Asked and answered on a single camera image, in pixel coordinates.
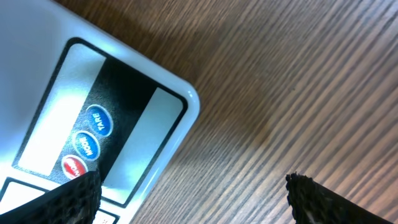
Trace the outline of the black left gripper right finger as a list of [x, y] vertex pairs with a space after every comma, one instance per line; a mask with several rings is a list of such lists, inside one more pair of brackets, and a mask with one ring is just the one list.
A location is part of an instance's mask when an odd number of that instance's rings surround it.
[[292, 173], [285, 179], [296, 224], [391, 224], [310, 177]]

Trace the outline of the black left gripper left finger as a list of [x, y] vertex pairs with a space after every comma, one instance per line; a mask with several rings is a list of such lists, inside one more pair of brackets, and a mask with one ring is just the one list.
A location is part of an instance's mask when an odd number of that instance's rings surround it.
[[7, 224], [92, 223], [101, 204], [99, 170], [89, 171], [1, 215]]

